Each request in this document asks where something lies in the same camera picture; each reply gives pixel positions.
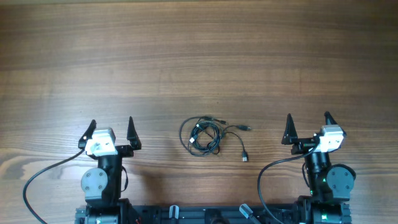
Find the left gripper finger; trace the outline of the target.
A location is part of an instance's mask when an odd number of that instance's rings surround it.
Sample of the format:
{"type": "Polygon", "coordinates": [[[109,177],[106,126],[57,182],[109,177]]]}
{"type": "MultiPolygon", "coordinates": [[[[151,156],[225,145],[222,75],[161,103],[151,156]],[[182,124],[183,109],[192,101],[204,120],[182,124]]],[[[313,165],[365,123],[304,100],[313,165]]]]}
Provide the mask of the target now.
{"type": "Polygon", "coordinates": [[[87,130],[84,132],[84,134],[78,141],[79,149],[84,149],[86,147],[88,140],[92,139],[92,135],[93,135],[95,129],[96,129],[96,121],[94,119],[92,119],[87,130]]]}
{"type": "Polygon", "coordinates": [[[132,116],[129,117],[129,122],[127,126],[127,140],[129,141],[130,146],[133,150],[142,149],[142,143],[139,139],[139,136],[137,135],[132,116]]]}

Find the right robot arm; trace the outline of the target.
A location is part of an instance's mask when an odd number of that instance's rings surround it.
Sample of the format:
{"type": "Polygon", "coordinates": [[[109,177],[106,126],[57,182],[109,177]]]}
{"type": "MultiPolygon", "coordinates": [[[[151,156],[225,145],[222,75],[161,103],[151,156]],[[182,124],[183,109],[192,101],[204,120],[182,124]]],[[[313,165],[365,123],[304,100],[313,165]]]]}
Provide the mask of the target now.
{"type": "Polygon", "coordinates": [[[329,112],[325,112],[325,125],[309,138],[299,138],[291,114],[287,115],[281,143],[291,145],[291,154],[303,156],[309,196],[300,196],[295,202],[295,223],[351,223],[351,210],[347,202],[354,188],[355,171],[330,162],[329,153],[341,148],[346,132],[329,112]]]}

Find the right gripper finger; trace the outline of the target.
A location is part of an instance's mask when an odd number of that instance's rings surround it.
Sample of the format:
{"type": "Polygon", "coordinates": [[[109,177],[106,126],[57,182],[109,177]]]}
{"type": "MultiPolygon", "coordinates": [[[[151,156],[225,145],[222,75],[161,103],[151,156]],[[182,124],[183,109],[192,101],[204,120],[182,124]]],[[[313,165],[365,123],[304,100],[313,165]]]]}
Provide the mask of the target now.
{"type": "Polygon", "coordinates": [[[337,125],[338,123],[334,120],[334,118],[332,117],[332,115],[330,114],[329,111],[326,111],[324,113],[324,117],[325,117],[325,124],[326,125],[337,125]]]}
{"type": "Polygon", "coordinates": [[[292,115],[289,113],[287,115],[286,125],[284,135],[282,136],[281,144],[291,145],[298,142],[298,135],[294,125],[292,115]]]}

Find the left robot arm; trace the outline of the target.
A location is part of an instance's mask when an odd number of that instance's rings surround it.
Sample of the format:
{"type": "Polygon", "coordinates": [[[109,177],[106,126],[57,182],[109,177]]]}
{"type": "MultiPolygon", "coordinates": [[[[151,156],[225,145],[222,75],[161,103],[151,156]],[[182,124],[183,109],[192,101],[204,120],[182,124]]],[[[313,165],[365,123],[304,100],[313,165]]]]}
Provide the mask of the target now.
{"type": "Polygon", "coordinates": [[[122,173],[127,172],[122,165],[123,158],[133,157],[134,151],[142,147],[132,118],[129,118],[126,139],[128,144],[115,145],[113,129],[98,129],[96,121],[92,120],[78,141],[78,148],[96,160],[98,165],[86,171],[81,178],[86,206],[76,210],[75,224],[142,222],[129,199],[121,198],[121,192],[128,186],[127,182],[122,183],[122,173]]]}

